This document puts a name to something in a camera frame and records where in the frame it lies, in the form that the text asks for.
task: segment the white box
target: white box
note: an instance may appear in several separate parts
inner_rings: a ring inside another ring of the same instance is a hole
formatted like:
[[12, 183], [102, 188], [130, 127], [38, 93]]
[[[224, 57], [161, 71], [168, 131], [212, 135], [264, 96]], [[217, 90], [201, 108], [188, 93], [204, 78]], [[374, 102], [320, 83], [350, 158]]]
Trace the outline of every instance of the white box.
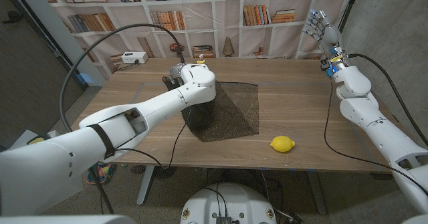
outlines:
[[146, 52], [124, 52], [122, 60], [125, 64], [133, 64], [138, 60], [139, 64], [144, 64], [148, 59]]

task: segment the bookshelf backdrop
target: bookshelf backdrop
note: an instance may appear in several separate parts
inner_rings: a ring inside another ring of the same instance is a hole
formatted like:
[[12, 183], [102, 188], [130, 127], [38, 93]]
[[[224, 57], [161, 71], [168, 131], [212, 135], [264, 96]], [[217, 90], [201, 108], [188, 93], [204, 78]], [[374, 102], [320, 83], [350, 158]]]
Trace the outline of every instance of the bookshelf backdrop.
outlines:
[[[128, 24], [161, 23], [184, 46], [185, 57], [205, 53], [208, 58], [229, 58], [225, 57], [228, 54], [233, 58], [301, 59], [320, 55], [317, 43], [302, 33], [309, 9], [325, 10], [338, 25], [349, 0], [48, 1], [82, 48]], [[250, 17], [249, 10], [254, 12], [256, 6], [261, 11], [258, 16], [254, 13]], [[254, 21], [254, 17], [263, 21]], [[228, 51], [223, 54], [225, 42]], [[170, 50], [172, 43], [166, 32], [137, 27], [103, 41], [90, 52], [90, 59], [108, 79], [117, 64], [110, 56], [125, 51], [147, 51], [155, 58], [173, 58], [177, 54]], [[201, 51], [201, 47], [195, 46], [211, 47]]]

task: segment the lemon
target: lemon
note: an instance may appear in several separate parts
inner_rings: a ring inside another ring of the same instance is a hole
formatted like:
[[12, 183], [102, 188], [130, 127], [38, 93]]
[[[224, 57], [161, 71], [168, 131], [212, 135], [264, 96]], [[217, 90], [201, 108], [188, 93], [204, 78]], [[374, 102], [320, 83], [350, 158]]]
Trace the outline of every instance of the lemon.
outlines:
[[270, 143], [270, 146], [279, 152], [289, 151], [295, 145], [296, 143], [287, 136], [277, 136]]

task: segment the wooden table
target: wooden table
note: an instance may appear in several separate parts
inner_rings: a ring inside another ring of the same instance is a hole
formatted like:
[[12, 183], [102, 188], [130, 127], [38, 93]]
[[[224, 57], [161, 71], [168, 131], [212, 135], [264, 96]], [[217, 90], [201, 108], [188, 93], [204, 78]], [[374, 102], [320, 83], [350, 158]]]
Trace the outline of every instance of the wooden table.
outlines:
[[[179, 61], [150, 58], [145, 64], [116, 72], [83, 111], [84, 117], [118, 104], [138, 103], [153, 98], [167, 87], [162, 82], [168, 70]], [[258, 84], [259, 134], [201, 142], [186, 127], [175, 150], [173, 166], [278, 169], [297, 171], [340, 171], [388, 173], [389, 170], [332, 152], [324, 142], [330, 80], [320, 71], [318, 60], [206, 59], [220, 82]], [[327, 140], [336, 150], [352, 156], [387, 164], [380, 152], [357, 126], [340, 113], [340, 100], [334, 89]], [[383, 114], [397, 121], [379, 101]], [[173, 144], [181, 126], [181, 114], [159, 124], [136, 148], [150, 153], [162, 164], [170, 161]], [[289, 136], [296, 146], [287, 153], [276, 152], [272, 139]], [[130, 152], [118, 162], [154, 165], [139, 153]]]

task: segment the vase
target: vase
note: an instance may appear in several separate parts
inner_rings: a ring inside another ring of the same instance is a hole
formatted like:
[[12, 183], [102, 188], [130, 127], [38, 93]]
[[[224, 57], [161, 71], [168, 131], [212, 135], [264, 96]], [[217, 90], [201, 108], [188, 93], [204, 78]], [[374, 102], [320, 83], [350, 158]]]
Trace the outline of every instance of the vase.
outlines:
[[225, 46], [223, 48], [223, 54], [226, 57], [232, 57], [232, 54], [234, 54], [235, 51], [233, 50], [232, 41], [230, 40], [230, 37], [226, 37]]

